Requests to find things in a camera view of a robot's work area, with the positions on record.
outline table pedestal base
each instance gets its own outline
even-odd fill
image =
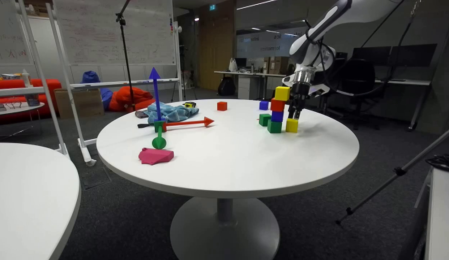
[[[258,199],[192,198],[170,229],[180,260],[270,260],[279,246],[279,225]]]

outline tripod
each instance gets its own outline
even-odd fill
[[[130,0],[125,1],[125,4],[123,5],[120,13],[115,14],[117,16],[117,19],[115,21],[120,23],[120,31],[122,31],[123,51],[125,53],[125,62],[127,63],[128,82],[130,84],[130,97],[132,100],[133,111],[135,111],[136,109],[135,109],[135,99],[134,99],[133,87],[132,87],[132,76],[130,74],[130,64],[128,64],[127,44],[125,43],[125,32],[123,30],[123,27],[127,24],[127,22],[123,18],[123,12],[125,11],[125,8],[127,8],[128,3],[130,3]]]
[[[184,80],[184,50],[187,50],[187,48],[184,45],[180,45],[180,67],[181,67],[181,77],[183,78],[183,86],[179,86],[183,88],[183,100],[186,101],[186,84],[185,84],[185,80]],[[191,76],[189,77],[189,79],[193,79],[193,72],[191,73]],[[173,102],[173,96],[175,95],[175,87],[176,87],[176,82],[173,85],[173,91],[171,93],[171,102]],[[192,87],[193,89],[193,93],[194,93],[194,98],[197,99],[197,95],[195,93],[195,86]]]
[[[360,201],[356,206],[352,208],[347,207],[347,214],[343,216],[342,218],[335,221],[336,224],[340,225],[344,219],[346,219],[351,214],[354,214],[360,207],[362,207],[366,202],[370,201],[375,195],[377,195],[379,192],[381,192],[385,187],[387,187],[389,184],[391,184],[394,180],[398,179],[398,177],[405,175],[409,169],[411,169],[416,163],[421,161],[422,158],[428,155],[433,149],[435,149],[440,143],[442,143],[444,140],[449,138],[449,130],[446,131],[444,134],[442,134],[437,140],[435,140],[433,143],[431,143],[427,148],[425,148],[421,153],[419,153],[415,158],[413,158],[411,161],[409,161],[407,164],[405,164],[403,167],[396,167],[393,171],[395,172],[395,175],[392,176],[390,179],[385,181],[384,184],[382,184],[379,188],[377,188],[375,191],[373,191],[369,196],[367,196],[365,199]]]

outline blue arrow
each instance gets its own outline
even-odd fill
[[[158,120],[160,121],[160,120],[162,120],[162,114],[160,114],[159,89],[157,87],[157,79],[160,79],[160,76],[154,67],[152,67],[152,70],[150,71],[149,79],[154,80],[155,106],[156,106],[156,110],[157,110],[157,117],[159,118]]]

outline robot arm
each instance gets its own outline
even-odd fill
[[[380,19],[389,13],[399,0],[339,0],[322,16],[313,28],[298,38],[291,46],[289,54],[296,63],[295,73],[282,82],[292,86],[293,97],[289,107],[289,117],[299,118],[306,99],[314,94],[326,92],[326,88],[311,87],[316,71],[329,68],[335,57],[335,50],[318,43],[324,34],[342,23],[366,23]]]

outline red arrow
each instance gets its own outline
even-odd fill
[[[203,120],[199,120],[199,121],[188,121],[188,122],[171,122],[171,123],[166,123],[166,126],[173,126],[173,125],[193,125],[193,124],[198,124],[198,123],[202,123],[205,126],[210,125],[211,123],[213,123],[214,121],[211,120],[208,117],[204,117]]]

